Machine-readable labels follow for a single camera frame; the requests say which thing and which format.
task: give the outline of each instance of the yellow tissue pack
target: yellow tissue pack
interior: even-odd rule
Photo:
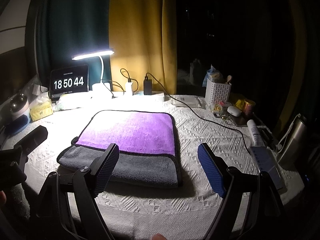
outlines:
[[[240,110],[242,110],[243,105],[244,105],[244,100],[238,99],[238,101],[236,102],[236,107],[239,108]]]
[[[51,114],[53,114],[51,102],[45,102],[42,105],[35,106],[30,110],[30,116],[33,121],[37,121]]]

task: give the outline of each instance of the lamp light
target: lamp light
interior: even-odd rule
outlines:
[[[111,54],[114,54],[113,49],[105,49],[105,50],[99,50],[99,51],[88,52],[88,53],[85,53],[85,54],[75,55],[75,56],[72,56],[72,59],[73,60],[80,60],[80,59],[89,58],[89,57],[99,57],[100,60],[101,60],[100,83],[102,83],[104,65],[103,65],[103,59],[102,59],[101,56],[111,55]]]
[[[111,55],[114,54],[113,49],[105,49],[105,50],[99,50],[99,51],[92,51],[92,52],[88,52],[85,54],[79,54],[79,55],[75,55],[72,57],[73,60],[80,60],[80,59],[84,59],[84,58],[89,58],[89,57],[99,57],[101,60],[101,77],[100,77],[100,83],[97,84],[93,84],[92,85],[92,91],[94,91],[95,95],[97,97],[103,97],[106,98],[106,95],[109,95],[110,98],[112,98],[112,92],[110,90],[110,84],[109,83],[103,83],[103,71],[104,71],[104,65],[103,65],[103,59],[101,56],[105,56],[105,55]]]

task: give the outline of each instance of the white textured tablecloth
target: white textured tablecloth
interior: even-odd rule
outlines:
[[[25,130],[8,139],[4,149],[12,148],[38,125],[47,128],[47,140],[29,155],[25,168],[27,183],[39,192],[46,176],[59,167],[56,161],[58,154],[70,146],[71,140],[80,134],[92,116],[103,109],[169,113],[176,121],[180,141],[182,187],[163,190],[110,182],[107,192],[96,198],[106,225],[115,236],[151,239],[155,233],[161,233],[169,240],[201,239],[204,236],[222,199],[212,191],[197,158],[200,143],[206,142],[214,154],[222,157],[228,166],[235,166],[245,173],[257,174],[253,159],[245,150],[239,133],[202,121],[188,108],[174,107],[169,101],[145,100],[143,96],[115,98],[104,106],[92,104],[88,108],[56,112],[31,123]],[[194,110],[201,117],[226,125],[207,109]],[[244,134],[247,147],[251,146],[248,128],[237,129]],[[281,199],[286,204],[303,189],[303,182],[297,172],[281,169],[281,174],[287,187],[287,192],[281,195]],[[234,230],[241,228],[248,199],[249,194],[243,194]],[[79,217],[71,193],[69,201],[71,212]]]

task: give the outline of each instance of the finger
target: finger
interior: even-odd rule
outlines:
[[[151,240],[167,240],[167,239],[163,235],[158,233],[154,235]]]
[[[5,193],[3,191],[0,191],[0,207],[2,207],[6,201],[7,198],[5,196]]]

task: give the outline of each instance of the power strip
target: power strip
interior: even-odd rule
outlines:
[[[133,93],[134,96],[142,96],[144,98],[149,98],[154,101],[164,102],[165,96],[162,91],[153,91],[152,95],[144,95],[143,91],[137,91]]]
[[[283,178],[277,169],[276,160],[269,152],[268,148],[263,146],[251,146],[250,151],[259,172],[268,172],[277,190],[285,187]]]

